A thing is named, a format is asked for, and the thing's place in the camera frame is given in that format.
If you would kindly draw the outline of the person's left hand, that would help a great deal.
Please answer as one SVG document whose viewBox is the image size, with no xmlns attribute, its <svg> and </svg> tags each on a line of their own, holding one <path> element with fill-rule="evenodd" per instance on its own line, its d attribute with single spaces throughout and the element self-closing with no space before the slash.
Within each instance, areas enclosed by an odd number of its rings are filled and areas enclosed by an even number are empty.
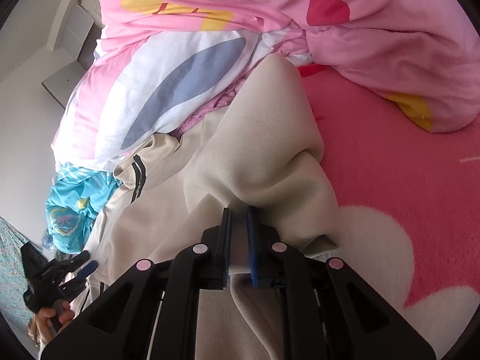
<svg viewBox="0 0 480 360">
<path fill-rule="evenodd" d="M 67 301 L 62 303 L 61 315 L 58 315 L 55 308 L 41 308 L 28 322 L 28 336 L 36 347 L 41 348 L 49 344 L 74 318 L 75 313 Z"/>
</svg>

